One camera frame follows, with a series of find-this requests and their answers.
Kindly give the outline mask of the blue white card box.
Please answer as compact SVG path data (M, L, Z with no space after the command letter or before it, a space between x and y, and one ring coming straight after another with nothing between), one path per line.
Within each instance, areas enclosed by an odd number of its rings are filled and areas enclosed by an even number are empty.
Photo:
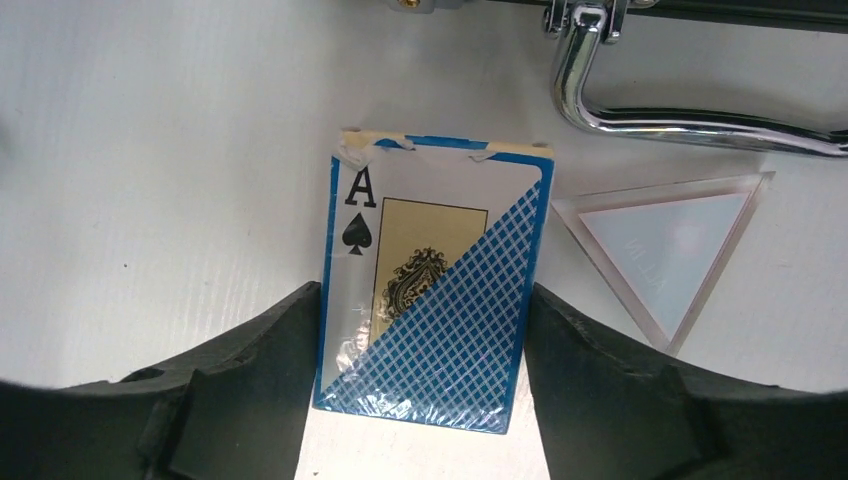
M314 406L505 433L554 168L544 144L344 130Z

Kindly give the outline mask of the black aluminium poker case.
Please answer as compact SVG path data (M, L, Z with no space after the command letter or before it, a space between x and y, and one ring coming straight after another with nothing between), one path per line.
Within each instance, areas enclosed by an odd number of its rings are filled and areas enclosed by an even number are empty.
M402 111L441 134L585 132L847 156L843 1L374 1Z

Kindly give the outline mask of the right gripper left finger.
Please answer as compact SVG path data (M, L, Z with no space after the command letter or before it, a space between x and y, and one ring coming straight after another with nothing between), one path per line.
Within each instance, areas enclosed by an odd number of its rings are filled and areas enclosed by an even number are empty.
M117 382L1 386L5 479L291 479L315 378L320 286Z

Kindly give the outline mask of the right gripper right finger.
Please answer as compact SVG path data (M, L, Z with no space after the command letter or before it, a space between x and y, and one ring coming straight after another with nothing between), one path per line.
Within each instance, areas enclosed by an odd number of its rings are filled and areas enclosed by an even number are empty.
M554 479L843 479L847 395L718 374L666 355L543 286L530 390Z

